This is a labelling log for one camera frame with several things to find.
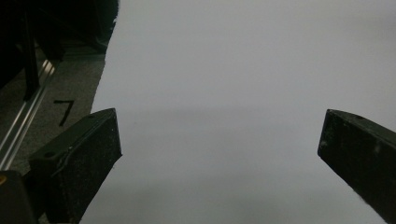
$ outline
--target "white paper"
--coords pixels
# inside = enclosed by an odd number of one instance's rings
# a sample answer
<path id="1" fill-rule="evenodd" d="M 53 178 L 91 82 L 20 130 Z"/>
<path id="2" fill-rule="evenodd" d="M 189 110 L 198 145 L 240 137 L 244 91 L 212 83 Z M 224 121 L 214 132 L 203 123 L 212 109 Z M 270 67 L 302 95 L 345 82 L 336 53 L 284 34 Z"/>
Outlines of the white paper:
<path id="1" fill-rule="evenodd" d="M 392 0 L 122 0 L 93 110 L 123 157 L 82 223 L 384 223 L 317 155 L 327 108 L 396 130 Z"/>

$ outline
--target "metal strip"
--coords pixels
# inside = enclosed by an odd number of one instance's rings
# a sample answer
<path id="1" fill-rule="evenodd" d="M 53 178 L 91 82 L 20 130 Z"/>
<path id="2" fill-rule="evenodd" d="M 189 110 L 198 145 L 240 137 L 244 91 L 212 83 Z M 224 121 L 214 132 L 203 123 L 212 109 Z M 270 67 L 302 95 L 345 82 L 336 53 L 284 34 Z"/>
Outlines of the metal strip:
<path id="1" fill-rule="evenodd" d="M 26 135 L 37 112 L 47 87 L 52 81 L 55 67 L 58 62 L 44 61 L 40 70 L 40 82 L 42 83 L 33 97 L 23 103 L 20 112 L 14 119 L 5 138 L 0 145 L 0 170 L 7 170 L 17 154 L 21 142 Z"/>

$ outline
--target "white surface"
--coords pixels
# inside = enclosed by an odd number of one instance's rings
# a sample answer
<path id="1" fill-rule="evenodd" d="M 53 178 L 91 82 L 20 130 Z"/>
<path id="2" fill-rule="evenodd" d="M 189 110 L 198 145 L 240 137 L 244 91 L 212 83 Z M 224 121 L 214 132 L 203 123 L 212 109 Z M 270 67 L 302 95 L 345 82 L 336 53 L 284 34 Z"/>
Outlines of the white surface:
<path id="1" fill-rule="evenodd" d="M 317 156 L 327 108 L 396 130 L 393 0 L 121 0 L 93 111 L 123 157 L 82 223 L 383 223 Z"/>

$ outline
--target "white sheet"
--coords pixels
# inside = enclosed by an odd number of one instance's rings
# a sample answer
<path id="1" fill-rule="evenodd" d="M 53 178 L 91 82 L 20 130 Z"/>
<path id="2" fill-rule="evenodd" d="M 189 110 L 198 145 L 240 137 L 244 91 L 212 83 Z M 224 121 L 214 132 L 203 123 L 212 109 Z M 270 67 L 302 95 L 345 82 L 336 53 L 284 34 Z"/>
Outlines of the white sheet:
<path id="1" fill-rule="evenodd" d="M 383 223 L 318 156 L 327 108 L 396 130 L 393 0 L 122 0 L 92 111 L 123 157 L 82 223 Z"/>

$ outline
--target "gray floor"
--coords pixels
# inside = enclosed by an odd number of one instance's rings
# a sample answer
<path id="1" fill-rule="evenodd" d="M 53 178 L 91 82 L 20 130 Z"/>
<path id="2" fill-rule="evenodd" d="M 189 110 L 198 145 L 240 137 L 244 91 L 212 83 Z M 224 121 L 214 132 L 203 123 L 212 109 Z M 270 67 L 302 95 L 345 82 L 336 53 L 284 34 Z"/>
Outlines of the gray floor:
<path id="1" fill-rule="evenodd" d="M 105 55 L 75 43 L 66 44 L 65 49 L 64 60 L 57 65 L 53 79 L 46 87 L 46 94 L 11 164 L 10 169 L 22 174 L 29 171 L 27 159 L 33 152 L 91 112 L 93 97 L 105 66 Z M 38 52 L 37 55 L 40 59 L 38 63 L 43 63 L 41 54 Z M 0 141 L 6 136 L 23 104 L 24 88 L 22 71 L 0 90 Z M 69 104 L 55 104 L 57 101 L 74 102 L 62 125 Z"/>

